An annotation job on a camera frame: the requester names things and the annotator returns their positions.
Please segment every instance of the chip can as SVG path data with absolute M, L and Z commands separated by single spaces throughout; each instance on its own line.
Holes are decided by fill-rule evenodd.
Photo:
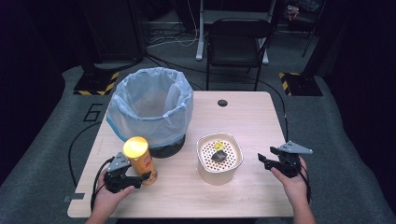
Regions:
M 143 175 L 151 172 L 149 179 L 142 182 L 144 185 L 154 183 L 158 178 L 151 155 L 149 154 L 148 141 L 140 136 L 135 136 L 125 142 L 123 146 L 123 154 L 131 162 L 132 167 L 137 175 Z

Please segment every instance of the blue plastic bag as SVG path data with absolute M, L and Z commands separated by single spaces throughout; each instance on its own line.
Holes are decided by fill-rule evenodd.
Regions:
M 192 110 L 193 91 L 184 74 L 157 67 L 138 70 L 117 85 L 106 120 L 122 141 L 142 136 L 149 147 L 164 147 L 184 137 Z

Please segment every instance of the wooden table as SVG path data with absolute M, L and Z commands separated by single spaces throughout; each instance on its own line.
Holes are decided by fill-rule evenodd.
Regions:
M 227 106 L 219 106 L 226 100 Z M 258 160 L 277 156 L 270 147 L 285 143 L 271 96 L 263 91 L 195 91 L 194 109 L 184 147 L 173 157 L 154 159 L 159 173 L 150 186 L 124 199 L 113 217 L 292 217 L 282 185 Z M 211 133 L 230 133 L 241 147 L 244 161 L 233 179 L 222 186 L 207 184 L 198 174 L 197 141 Z M 123 142 L 108 123 L 101 124 L 67 214 L 88 217 L 92 184 L 100 166 L 119 151 Z M 127 175 L 134 175 L 130 168 Z

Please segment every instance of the white basket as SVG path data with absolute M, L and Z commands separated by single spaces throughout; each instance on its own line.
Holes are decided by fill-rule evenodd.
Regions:
M 215 144 L 221 142 L 227 157 L 222 162 L 212 160 L 217 152 Z M 229 133 L 213 133 L 202 137 L 197 142 L 198 172 L 201 178 L 211 185 L 228 183 L 238 166 L 243 161 L 241 148 Z

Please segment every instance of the trash bag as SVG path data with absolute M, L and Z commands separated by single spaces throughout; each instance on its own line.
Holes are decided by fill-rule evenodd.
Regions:
M 192 101 L 193 91 L 183 73 L 162 67 L 141 69 L 117 85 L 106 120 L 122 141 L 142 136 L 149 148 L 165 147 L 185 137 Z

